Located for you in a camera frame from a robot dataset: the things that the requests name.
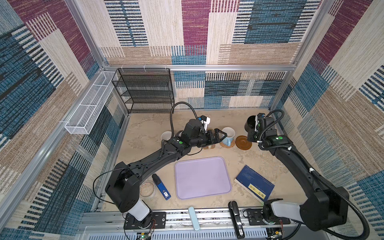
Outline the black mug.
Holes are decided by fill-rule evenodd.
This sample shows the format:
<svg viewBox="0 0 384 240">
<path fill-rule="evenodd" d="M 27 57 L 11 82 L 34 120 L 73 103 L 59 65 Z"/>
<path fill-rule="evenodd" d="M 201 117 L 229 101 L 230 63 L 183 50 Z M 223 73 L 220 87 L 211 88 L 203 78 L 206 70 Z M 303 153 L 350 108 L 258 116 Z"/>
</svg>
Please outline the black mug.
<svg viewBox="0 0 384 240">
<path fill-rule="evenodd" d="M 257 125 L 257 116 L 248 117 L 248 119 L 245 123 L 246 132 L 247 133 L 255 133 L 257 131 L 256 125 Z"/>
</svg>

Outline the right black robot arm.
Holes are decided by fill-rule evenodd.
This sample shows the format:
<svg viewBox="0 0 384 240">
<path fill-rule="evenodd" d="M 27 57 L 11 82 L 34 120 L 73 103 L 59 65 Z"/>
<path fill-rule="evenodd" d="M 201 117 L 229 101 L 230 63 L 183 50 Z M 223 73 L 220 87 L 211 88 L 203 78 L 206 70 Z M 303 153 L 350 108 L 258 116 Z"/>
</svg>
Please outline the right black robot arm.
<svg viewBox="0 0 384 240">
<path fill-rule="evenodd" d="M 262 151 L 268 151 L 282 162 L 302 187 L 307 200 L 301 204 L 285 203 L 281 199 L 268 200 L 263 207 L 266 222 L 288 218 L 306 225 L 312 231 L 325 231 L 342 240 L 366 240 L 370 227 L 363 213 L 350 201 L 348 191 L 335 187 L 324 178 L 298 151 L 285 135 L 278 135 L 275 125 L 282 119 L 271 114 L 248 117 L 245 123 L 247 139 L 257 143 Z M 345 236 L 331 230 L 347 222 L 352 209 L 360 219 L 363 231 L 358 236 Z"/>
</svg>

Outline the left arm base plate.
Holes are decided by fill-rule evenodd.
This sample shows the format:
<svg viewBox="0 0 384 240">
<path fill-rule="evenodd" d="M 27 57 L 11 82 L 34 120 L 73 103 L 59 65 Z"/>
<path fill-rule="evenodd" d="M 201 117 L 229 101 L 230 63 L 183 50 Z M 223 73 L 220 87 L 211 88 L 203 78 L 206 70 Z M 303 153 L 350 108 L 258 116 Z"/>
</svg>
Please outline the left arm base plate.
<svg viewBox="0 0 384 240">
<path fill-rule="evenodd" d="M 124 230 L 149 230 L 151 228 L 164 229 L 166 225 L 166 212 L 150 212 L 143 220 L 138 221 L 134 216 L 126 213 L 124 216 Z"/>
</svg>

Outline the clear tape roll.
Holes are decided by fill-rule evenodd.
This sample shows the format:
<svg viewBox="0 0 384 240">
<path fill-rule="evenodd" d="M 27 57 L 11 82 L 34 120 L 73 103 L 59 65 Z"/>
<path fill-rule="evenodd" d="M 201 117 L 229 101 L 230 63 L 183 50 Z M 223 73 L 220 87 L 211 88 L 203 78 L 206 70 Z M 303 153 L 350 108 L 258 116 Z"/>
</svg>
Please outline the clear tape roll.
<svg viewBox="0 0 384 240">
<path fill-rule="evenodd" d="M 140 197 L 142 199 L 151 199 L 155 196 L 156 185 L 152 181 L 144 181 L 140 185 Z"/>
</svg>

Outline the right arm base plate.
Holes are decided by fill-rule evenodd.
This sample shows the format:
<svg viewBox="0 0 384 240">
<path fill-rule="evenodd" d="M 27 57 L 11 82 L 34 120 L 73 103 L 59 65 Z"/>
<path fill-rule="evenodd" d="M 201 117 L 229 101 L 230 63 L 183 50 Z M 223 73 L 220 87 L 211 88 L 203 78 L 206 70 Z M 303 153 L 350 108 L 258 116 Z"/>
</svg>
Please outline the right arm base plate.
<svg viewBox="0 0 384 240">
<path fill-rule="evenodd" d="M 263 226 L 263 225 L 289 225 L 291 220 L 287 218 L 275 218 L 273 220 L 265 220 L 263 217 L 262 209 L 250 209 L 243 210 L 243 217 L 248 219 L 251 226 Z"/>
</svg>

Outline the beige ceramic mug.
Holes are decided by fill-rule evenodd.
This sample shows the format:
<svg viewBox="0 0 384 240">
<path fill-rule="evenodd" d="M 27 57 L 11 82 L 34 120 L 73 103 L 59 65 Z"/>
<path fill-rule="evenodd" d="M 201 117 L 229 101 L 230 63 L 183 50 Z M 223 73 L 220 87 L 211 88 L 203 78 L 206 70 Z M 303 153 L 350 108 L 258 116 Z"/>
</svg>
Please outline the beige ceramic mug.
<svg viewBox="0 0 384 240">
<path fill-rule="evenodd" d="M 208 128 L 207 131 L 212 131 L 213 133 L 215 132 L 214 129 L 212 129 L 212 128 Z M 204 150 L 209 150 L 209 149 L 214 149 L 215 147 L 216 147 L 216 145 L 213 144 L 213 145 L 210 145 L 210 146 L 205 146 L 205 147 L 203 147 L 203 149 Z"/>
</svg>

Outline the woven rattan round coaster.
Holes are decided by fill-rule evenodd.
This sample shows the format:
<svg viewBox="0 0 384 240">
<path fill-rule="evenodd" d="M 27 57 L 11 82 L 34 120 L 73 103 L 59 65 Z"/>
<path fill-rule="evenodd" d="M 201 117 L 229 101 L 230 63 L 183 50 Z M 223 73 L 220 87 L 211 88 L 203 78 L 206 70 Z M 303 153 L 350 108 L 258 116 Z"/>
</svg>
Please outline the woven rattan round coaster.
<svg viewBox="0 0 384 240">
<path fill-rule="evenodd" d="M 223 148 L 226 148 L 226 149 L 230 149 L 230 148 L 233 148 L 235 146 L 235 141 L 233 139 L 229 139 L 229 138 L 225 138 L 221 143 L 220 145 L 223 147 Z"/>
</svg>

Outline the black stapler on rail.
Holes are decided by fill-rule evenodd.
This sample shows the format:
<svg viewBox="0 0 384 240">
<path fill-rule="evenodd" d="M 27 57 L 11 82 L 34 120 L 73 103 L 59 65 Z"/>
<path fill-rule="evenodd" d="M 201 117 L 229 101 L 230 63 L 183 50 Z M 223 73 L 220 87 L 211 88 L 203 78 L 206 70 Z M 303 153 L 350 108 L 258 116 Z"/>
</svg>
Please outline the black stapler on rail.
<svg viewBox="0 0 384 240">
<path fill-rule="evenodd" d="M 229 212 L 231 215 L 231 220 L 235 229 L 235 233 L 237 236 L 237 239 L 244 239 L 245 238 L 245 233 L 243 229 L 243 224 L 241 221 L 241 216 L 240 216 L 240 210 L 238 207 L 238 204 L 236 201 L 230 201 L 228 203 L 229 207 Z"/>
</svg>

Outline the white mug blue handle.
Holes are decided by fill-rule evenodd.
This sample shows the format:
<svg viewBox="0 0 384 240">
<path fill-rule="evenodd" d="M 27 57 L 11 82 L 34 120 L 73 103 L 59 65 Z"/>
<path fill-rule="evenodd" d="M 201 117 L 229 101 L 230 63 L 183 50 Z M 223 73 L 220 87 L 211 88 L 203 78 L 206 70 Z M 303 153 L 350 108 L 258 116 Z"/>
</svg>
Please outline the white mug blue handle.
<svg viewBox="0 0 384 240">
<path fill-rule="evenodd" d="M 226 138 L 229 138 L 229 139 L 234 139 L 236 134 L 235 130 L 231 127 L 223 128 L 223 132 L 227 133 L 228 136 Z"/>
</svg>

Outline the small brown wooden coaster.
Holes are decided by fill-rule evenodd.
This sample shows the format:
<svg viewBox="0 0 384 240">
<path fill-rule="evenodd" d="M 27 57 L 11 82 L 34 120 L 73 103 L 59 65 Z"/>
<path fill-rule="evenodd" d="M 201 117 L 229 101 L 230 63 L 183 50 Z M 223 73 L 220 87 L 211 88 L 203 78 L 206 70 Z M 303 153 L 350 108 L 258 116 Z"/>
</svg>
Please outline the small brown wooden coaster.
<svg viewBox="0 0 384 240">
<path fill-rule="evenodd" d="M 252 142 L 249 142 L 247 136 L 238 136 L 235 140 L 237 148 L 247 151 L 252 147 Z"/>
</svg>

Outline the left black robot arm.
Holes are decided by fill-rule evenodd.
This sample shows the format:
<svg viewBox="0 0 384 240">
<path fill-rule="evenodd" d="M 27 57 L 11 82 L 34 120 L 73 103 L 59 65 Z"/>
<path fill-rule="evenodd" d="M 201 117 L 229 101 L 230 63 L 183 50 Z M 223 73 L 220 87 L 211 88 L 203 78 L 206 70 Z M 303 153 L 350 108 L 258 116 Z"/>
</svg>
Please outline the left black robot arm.
<svg viewBox="0 0 384 240">
<path fill-rule="evenodd" d="M 129 213 L 147 228 L 153 222 L 153 212 L 140 198 L 140 185 L 164 166 L 178 161 L 193 147 L 203 148 L 222 142 L 228 134 L 220 129 L 207 130 L 208 117 L 191 119 L 184 130 L 175 133 L 171 123 L 171 137 L 163 140 L 161 148 L 149 156 L 130 164 L 118 163 L 111 171 L 105 192 L 121 213 Z"/>
</svg>

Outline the blue hardcover book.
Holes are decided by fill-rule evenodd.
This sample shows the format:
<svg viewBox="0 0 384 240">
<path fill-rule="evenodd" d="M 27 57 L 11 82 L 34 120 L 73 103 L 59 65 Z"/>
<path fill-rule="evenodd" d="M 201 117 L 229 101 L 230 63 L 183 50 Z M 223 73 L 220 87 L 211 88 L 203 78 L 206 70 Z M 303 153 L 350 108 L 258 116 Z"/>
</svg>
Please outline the blue hardcover book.
<svg viewBox="0 0 384 240">
<path fill-rule="evenodd" d="M 275 187 L 273 183 L 245 165 L 236 176 L 235 182 L 248 190 L 261 203 L 266 203 Z"/>
</svg>

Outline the lavender plastic tray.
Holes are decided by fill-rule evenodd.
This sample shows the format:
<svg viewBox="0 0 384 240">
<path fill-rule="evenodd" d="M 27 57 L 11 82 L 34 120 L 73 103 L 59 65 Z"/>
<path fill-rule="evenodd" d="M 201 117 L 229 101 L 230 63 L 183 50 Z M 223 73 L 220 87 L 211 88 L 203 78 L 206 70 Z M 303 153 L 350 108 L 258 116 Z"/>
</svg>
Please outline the lavender plastic tray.
<svg viewBox="0 0 384 240">
<path fill-rule="evenodd" d="M 176 163 L 175 181 L 180 200 L 223 195 L 232 191 L 226 161 L 222 157 Z"/>
</svg>

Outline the blue black stapler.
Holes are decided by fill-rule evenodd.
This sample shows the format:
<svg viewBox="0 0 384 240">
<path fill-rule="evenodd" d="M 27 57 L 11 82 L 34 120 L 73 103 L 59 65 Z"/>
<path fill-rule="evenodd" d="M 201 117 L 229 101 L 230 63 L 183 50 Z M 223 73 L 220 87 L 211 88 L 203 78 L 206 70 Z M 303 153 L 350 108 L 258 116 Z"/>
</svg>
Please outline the blue black stapler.
<svg viewBox="0 0 384 240">
<path fill-rule="evenodd" d="M 157 186 L 157 188 L 159 189 L 159 191 L 161 192 L 162 196 L 165 198 L 165 200 L 166 201 L 169 200 L 171 198 L 171 194 L 169 193 L 169 191 L 165 187 L 165 185 L 162 182 L 162 180 L 160 179 L 160 177 L 157 174 L 153 174 L 152 179 L 153 179 L 155 185 Z"/>
</svg>

